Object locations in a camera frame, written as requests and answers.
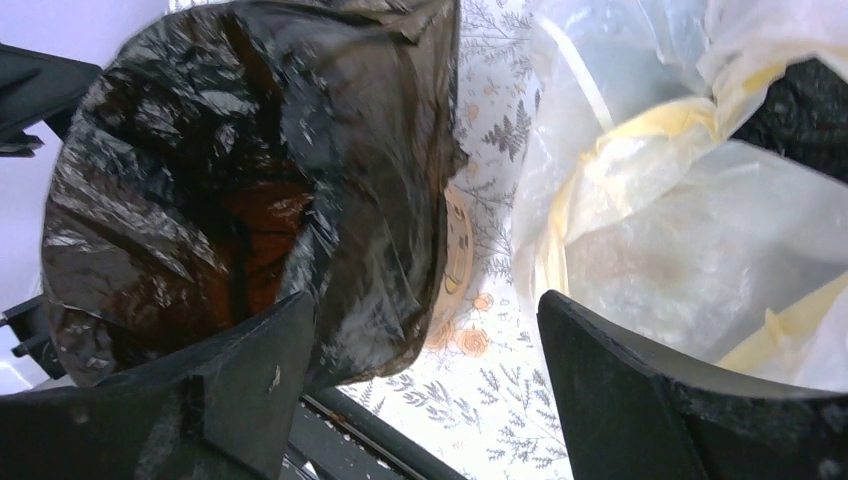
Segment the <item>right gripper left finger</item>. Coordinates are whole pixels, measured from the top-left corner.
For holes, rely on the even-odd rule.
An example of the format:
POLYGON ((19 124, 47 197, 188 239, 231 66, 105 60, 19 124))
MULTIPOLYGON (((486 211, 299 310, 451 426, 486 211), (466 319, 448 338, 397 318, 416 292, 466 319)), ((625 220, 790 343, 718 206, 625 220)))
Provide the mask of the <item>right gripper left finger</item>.
POLYGON ((5 479, 275 479, 314 338, 292 295, 203 342, 112 375, 1 400, 5 479))

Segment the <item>white translucent trash bag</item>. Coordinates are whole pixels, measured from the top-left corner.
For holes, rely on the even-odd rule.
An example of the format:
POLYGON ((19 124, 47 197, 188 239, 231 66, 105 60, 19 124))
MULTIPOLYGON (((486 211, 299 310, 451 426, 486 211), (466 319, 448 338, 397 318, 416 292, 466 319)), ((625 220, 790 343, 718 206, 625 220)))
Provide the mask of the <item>white translucent trash bag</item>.
POLYGON ((719 367, 847 388, 847 5, 545 1, 512 212, 524 318, 562 293, 719 367))

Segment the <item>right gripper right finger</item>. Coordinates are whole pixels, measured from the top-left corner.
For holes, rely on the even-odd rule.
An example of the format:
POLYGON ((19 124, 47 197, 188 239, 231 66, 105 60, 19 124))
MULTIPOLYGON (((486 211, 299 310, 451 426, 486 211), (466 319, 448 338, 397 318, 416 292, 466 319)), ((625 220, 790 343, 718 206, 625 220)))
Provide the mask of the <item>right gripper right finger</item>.
POLYGON ((697 360, 557 291, 538 327, 577 479, 843 479, 847 397, 697 360))

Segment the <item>black plastic trash bag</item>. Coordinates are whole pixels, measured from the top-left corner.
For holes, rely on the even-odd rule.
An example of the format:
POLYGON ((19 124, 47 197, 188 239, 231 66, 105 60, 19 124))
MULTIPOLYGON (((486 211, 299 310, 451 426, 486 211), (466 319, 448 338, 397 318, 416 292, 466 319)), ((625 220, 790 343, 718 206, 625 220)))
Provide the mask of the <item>black plastic trash bag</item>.
POLYGON ((418 357, 447 263, 456 1, 232 1, 166 15, 94 81, 41 247, 90 387, 306 292, 306 385, 418 357))

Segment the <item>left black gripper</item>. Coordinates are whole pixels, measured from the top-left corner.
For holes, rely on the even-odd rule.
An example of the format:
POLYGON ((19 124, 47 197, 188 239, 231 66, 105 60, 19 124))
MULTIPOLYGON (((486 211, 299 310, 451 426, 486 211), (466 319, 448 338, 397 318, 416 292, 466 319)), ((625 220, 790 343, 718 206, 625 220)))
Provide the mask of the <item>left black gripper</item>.
POLYGON ((44 145, 25 132, 45 122, 65 140, 72 118, 101 67, 78 60, 1 46, 1 155, 31 158, 44 145))

